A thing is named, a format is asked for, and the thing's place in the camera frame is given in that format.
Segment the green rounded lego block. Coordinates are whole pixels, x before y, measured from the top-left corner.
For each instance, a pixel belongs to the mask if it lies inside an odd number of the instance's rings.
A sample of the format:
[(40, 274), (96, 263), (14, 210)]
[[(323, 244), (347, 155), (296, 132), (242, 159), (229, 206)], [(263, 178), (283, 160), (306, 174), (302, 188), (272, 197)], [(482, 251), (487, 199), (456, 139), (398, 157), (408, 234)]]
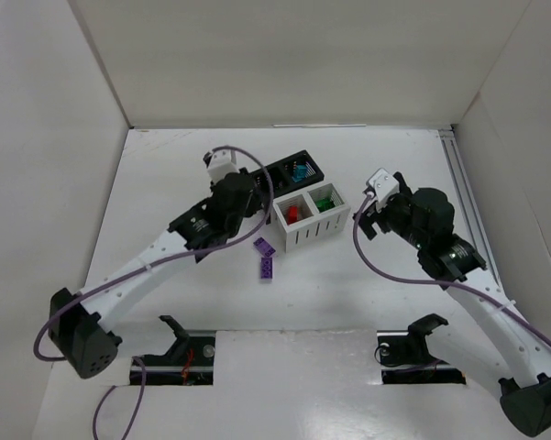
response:
[(324, 198), (318, 199), (314, 203), (319, 213), (329, 211), (336, 207), (336, 204), (331, 197), (324, 197)]

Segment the purple lego brick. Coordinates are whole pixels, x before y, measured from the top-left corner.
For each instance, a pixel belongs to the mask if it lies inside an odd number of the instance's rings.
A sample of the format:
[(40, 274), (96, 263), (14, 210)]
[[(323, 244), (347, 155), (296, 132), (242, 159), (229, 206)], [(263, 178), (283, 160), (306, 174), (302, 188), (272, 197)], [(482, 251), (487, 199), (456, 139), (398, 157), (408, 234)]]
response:
[(276, 253), (276, 249), (262, 236), (253, 242), (253, 247), (263, 258), (271, 258)]
[(273, 258), (262, 257), (259, 264), (259, 279), (261, 281), (272, 281), (273, 268)]

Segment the red lego block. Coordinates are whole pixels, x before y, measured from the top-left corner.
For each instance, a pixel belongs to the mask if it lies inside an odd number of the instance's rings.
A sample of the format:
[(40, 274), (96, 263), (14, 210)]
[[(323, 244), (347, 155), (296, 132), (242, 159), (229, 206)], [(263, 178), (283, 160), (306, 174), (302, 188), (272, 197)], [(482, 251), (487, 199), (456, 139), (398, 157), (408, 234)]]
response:
[(293, 225), (302, 219), (301, 210), (297, 205), (292, 205), (286, 214), (286, 221), (288, 225)]

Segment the teal lego brick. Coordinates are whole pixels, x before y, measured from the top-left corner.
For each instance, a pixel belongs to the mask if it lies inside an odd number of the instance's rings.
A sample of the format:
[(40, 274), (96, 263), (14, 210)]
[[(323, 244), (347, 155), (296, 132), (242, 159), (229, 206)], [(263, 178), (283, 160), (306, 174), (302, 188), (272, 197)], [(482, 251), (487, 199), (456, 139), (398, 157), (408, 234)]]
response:
[(305, 165), (295, 164), (292, 169), (292, 180), (295, 183), (301, 182), (306, 179), (308, 174), (308, 168)]

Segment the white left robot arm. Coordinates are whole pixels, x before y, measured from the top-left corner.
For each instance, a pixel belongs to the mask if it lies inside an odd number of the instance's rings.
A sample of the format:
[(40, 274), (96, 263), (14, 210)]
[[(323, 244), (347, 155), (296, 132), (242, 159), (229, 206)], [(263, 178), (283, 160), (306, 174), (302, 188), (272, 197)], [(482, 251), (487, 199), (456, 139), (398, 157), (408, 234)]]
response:
[(230, 172), (212, 184), (208, 198), (192, 206), (125, 267), (77, 293), (56, 292), (50, 300), (46, 331), (82, 379), (100, 374), (115, 359), (122, 339), (119, 321), (176, 272), (207, 255), (243, 241), (242, 221), (258, 210), (268, 212), (273, 186), (262, 192), (256, 179)]

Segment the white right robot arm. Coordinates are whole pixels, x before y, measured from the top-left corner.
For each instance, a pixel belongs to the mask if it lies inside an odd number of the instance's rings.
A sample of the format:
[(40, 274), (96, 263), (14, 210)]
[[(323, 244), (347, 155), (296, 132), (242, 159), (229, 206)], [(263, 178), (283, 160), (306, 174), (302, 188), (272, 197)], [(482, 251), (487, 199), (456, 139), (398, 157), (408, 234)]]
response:
[(377, 170), (354, 214), (352, 235), (393, 233), (417, 251), (427, 279), (455, 300), (490, 340), (486, 348), (430, 313), (401, 331), (377, 334), (380, 364), (394, 374), (446, 363), (500, 404), (523, 435), (551, 428), (551, 340), (529, 324), (488, 271), (481, 254), (454, 231), (455, 208), (435, 188), (412, 191), (399, 172)]

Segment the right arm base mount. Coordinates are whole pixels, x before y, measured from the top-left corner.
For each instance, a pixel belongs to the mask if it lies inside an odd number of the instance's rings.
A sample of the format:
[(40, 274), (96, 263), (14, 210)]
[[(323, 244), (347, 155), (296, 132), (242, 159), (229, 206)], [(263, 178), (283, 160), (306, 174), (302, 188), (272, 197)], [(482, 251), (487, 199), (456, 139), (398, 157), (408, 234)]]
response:
[(466, 385), (465, 375), (429, 354), (424, 342), (406, 330), (378, 331), (374, 352), (383, 385)]

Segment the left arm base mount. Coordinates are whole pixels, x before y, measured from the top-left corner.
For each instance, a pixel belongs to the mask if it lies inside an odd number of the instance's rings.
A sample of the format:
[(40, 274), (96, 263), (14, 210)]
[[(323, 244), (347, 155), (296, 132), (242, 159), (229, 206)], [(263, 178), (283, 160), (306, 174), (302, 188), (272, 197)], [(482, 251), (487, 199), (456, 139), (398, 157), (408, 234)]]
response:
[(129, 384), (139, 386), (212, 386), (214, 383), (216, 332), (197, 332), (188, 338), (178, 336), (161, 355), (141, 357), (146, 368), (142, 380), (139, 364), (133, 361)]

